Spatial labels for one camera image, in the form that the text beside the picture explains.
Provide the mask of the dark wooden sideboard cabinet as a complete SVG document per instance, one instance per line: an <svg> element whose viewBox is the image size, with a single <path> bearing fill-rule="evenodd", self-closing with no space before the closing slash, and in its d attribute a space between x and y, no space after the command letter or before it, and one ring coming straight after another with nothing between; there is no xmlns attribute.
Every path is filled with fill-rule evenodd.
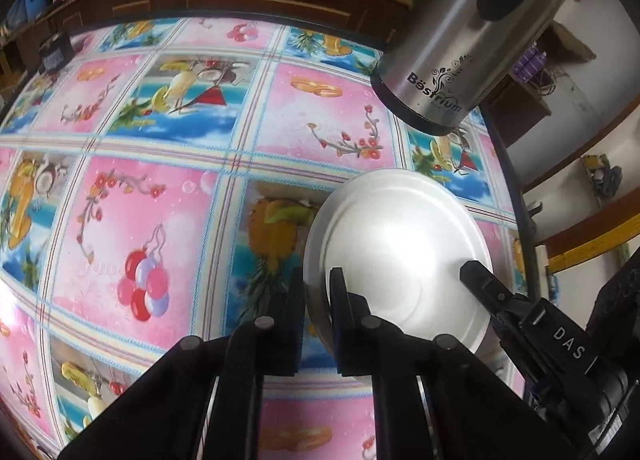
<svg viewBox="0 0 640 460"><path fill-rule="evenodd" d="M21 27L13 41L24 67L34 70L40 64L39 45L56 32L125 20L236 15L317 28L384 50L429 1L450 10L455 0L70 0Z"/></svg>

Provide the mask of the stainless steel thermos jug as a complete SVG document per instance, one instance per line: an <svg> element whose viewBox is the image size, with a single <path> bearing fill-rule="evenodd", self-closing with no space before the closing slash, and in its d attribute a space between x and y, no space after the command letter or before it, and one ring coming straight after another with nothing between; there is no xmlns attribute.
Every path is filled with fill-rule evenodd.
<svg viewBox="0 0 640 460"><path fill-rule="evenodd" d="M385 107L447 135L511 70L562 0L414 0L371 74Z"/></svg>

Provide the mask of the purple bottle pair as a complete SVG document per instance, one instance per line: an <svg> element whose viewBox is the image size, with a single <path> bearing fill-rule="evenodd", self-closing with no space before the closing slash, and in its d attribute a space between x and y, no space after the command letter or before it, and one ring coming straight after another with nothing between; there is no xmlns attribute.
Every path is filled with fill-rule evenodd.
<svg viewBox="0 0 640 460"><path fill-rule="evenodd" d="M526 84L541 72L546 63L547 53L534 43L512 66L511 74L518 82Z"/></svg>

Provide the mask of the floral picture tablecloth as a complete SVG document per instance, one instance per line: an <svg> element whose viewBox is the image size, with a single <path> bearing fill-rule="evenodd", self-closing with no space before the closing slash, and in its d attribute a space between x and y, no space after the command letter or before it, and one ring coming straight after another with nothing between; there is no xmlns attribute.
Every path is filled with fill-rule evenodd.
<svg viewBox="0 0 640 460"><path fill-rule="evenodd" d="M1 427L53 459L178 339L229 334L288 285L345 180L406 168L452 192L524 291L482 114L423 135L385 109L381 53L233 17L88 30L1 122Z"/></svg>

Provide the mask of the small black box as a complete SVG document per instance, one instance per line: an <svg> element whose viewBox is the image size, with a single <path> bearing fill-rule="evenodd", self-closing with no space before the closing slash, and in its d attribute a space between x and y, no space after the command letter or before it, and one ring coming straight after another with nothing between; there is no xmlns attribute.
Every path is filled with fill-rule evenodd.
<svg viewBox="0 0 640 460"><path fill-rule="evenodd" d="M40 73L61 70L75 57L75 50L67 32L55 33L39 46Z"/></svg>

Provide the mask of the small white foam plate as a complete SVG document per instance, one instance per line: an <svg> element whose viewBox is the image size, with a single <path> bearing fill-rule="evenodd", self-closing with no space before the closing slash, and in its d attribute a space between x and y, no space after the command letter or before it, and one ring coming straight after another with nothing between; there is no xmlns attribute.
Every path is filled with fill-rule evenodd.
<svg viewBox="0 0 640 460"><path fill-rule="evenodd" d="M476 352L490 316L460 281L468 261L492 266L483 233L454 194L418 172L364 173L326 198L309 229L309 318L332 352L329 279L339 268L348 292L363 296L373 315L417 338L451 334Z"/></svg>

